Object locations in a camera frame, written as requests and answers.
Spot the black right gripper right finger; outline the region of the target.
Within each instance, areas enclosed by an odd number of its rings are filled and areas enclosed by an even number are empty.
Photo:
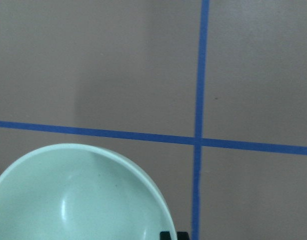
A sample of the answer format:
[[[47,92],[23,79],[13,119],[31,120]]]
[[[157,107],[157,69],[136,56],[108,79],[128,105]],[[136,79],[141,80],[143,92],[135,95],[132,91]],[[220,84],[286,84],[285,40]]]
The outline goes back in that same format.
[[[177,235],[177,240],[190,240],[189,233],[186,231],[178,231],[176,235]]]

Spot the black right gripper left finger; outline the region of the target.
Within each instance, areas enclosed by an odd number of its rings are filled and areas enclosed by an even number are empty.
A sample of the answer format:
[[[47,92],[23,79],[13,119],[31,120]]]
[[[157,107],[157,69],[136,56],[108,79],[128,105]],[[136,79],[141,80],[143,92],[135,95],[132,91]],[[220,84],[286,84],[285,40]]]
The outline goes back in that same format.
[[[169,231],[161,231],[159,233],[160,240],[171,240],[171,233]]]

